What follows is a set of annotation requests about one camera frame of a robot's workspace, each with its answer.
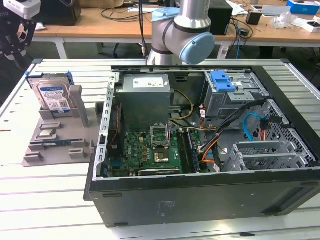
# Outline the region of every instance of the gray 3d printed holder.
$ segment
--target gray 3d printed holder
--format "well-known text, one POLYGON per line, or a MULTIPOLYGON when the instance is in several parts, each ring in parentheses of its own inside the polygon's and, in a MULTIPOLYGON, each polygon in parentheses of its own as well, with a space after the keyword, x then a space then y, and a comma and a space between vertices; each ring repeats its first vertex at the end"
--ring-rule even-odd
POLYGON ((90 162, 101 119, 95 108, 85 108, 80 85, 71 85, 69 91, 77 106, 70 110, 72 116, 54 117, 50 110, 39 110, 41 118, 25 153, 24 167, 90 162))

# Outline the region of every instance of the motherboard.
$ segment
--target motherboard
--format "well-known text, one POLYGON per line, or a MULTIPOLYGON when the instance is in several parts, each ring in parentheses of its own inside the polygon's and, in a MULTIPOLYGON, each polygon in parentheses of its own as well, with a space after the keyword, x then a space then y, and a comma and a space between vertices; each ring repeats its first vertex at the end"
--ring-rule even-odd
POLYGON ((196 154, 201 145, 197 131, 173 131, 164 134, 161 129, 145 132, 126 132, 123 154, 113 156, 104 175, 108 177, 135 177, 195 173, 196 154))

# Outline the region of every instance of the blue hard drive label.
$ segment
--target blue hard drive label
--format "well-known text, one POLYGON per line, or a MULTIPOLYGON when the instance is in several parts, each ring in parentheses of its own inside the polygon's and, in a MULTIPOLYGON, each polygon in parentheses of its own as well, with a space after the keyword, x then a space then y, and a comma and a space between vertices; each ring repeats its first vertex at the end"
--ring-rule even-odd
POLYGON ((70 112, 70 106, 64 97, 65 92, 62 87, 41 87, 40 93, 53 113, 63 114, 70 112))

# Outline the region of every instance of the open computer tower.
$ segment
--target open computer tower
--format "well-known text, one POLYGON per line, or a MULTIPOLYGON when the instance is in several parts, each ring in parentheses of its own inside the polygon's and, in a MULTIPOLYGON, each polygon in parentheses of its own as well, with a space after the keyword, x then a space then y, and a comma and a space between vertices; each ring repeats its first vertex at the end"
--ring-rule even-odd
POLYGON ((107 227, 286 215, 320 139, 261 66, 114 66, 89 194, 107 227))

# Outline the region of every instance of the blue drive bay latch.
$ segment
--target blue drive bay latch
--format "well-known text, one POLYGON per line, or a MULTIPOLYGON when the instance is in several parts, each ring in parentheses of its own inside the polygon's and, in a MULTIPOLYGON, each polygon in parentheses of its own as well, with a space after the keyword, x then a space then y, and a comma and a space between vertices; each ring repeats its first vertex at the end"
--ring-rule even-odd
POLYGON ((224 71, 211 71, 211 81, 215 84, 217 92, 235 92, 230 77, 224 71))

